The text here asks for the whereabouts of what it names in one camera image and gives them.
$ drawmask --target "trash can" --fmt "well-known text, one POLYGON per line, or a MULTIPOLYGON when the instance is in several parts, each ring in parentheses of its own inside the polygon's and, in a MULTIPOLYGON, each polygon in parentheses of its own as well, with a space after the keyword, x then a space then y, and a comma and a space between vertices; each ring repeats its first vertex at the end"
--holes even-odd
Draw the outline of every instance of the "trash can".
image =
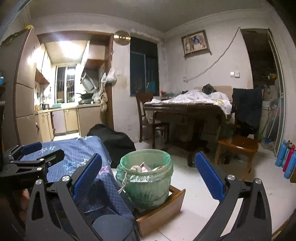
POLYGON ((123 156, 117 166, 116 180, 139 209, 154 209, 168 198, 173 164, 170 155, 156 149, 137 150, 123 156), (151 172, 136 172, 132 166, 145 162, 151 169, 163 166, 151 172))

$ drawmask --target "framed picture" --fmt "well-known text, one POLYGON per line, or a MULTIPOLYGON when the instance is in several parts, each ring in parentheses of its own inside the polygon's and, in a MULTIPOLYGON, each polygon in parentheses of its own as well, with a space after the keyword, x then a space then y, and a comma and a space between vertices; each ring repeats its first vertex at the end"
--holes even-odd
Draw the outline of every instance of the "framed picture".
POLYGON ((203 51, 203 52, 210 51, 205 30, 186 35, 182 37, 181 40, 182 40, 183 49, 184 49, 184 56, 188 54, 196 53, 199 51, 203 51))

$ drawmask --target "kitchen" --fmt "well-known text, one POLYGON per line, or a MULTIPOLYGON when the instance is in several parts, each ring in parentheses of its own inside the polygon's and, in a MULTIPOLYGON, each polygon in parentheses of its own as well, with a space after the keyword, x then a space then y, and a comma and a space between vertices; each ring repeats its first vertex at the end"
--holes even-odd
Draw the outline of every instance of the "kitchen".
POLYGON ((29 29, 1 47, 0 52, 18 50, 15 56, 21 56, 10 63, 2 61, 6 149, 86 136, 98 123, 113 126, 112 88, 100 89, 100 79, 110 65, 110 38, 110 34, 79 31, 37 36, 29 29), (105 112, 100 90, 107 92, 105 112))

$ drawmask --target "blue bedspread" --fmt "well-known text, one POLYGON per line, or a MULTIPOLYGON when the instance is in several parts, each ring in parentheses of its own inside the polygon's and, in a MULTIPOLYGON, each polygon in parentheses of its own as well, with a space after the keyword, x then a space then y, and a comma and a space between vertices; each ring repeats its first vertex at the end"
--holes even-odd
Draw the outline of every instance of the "blue bedspread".
POLYGON ((121 216, 134 218, 118 193, 120 187, 110 167, 111 158, 98 137, 79 137, 70 140, 45 142, 42 143, 40 151, 24 156, 22 160, 36 160, 58 149, 64 151, 65 158, 63 161, 48 168, 47 180, 49 182, 58 181, 64 175, 71 176, 79 166, 84 166, 94 153, 98 153, 102 157, 102 168, 87 196, 79 203, 79 208, 84 213, 87 213, 102 207, 108 207, 121 216))

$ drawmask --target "blue gripper pad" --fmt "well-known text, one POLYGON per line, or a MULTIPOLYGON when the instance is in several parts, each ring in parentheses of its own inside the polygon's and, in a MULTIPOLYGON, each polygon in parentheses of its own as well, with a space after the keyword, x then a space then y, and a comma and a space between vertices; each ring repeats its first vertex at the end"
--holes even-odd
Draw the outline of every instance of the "blue gripper pad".
POLYGON ((222 202, 225 197, 224 184, 201 152, 197 153, 195 156, 195 166, 213 199, 222 202))
POLYGON ((73 199, 76 201, 76 204, 86 197, 101 168, 102 157, 99 154, 96 154, 74 184, 73 199))
POLYGON ((20 153, 25 156, 25 155, 29 155, 33 152, 39 151, 41 149, 42 149, 42 143, 35 142, 33 144, 23 146, 20 153))

